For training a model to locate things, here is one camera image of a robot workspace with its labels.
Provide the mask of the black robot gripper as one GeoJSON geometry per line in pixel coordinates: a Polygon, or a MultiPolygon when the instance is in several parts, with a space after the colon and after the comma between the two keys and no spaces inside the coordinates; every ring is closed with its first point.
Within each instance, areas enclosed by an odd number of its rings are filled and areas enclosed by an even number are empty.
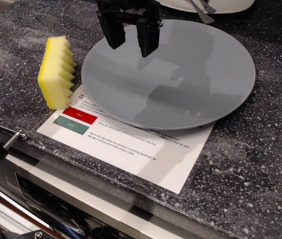
{"type": "Polygon", "coordinates": [[[159,47],[160,3],[155,0],[98,0],[98,19],[104,36],[112,49],[125,42],[123,24],[136,25],[142,57],[159,47]]]}

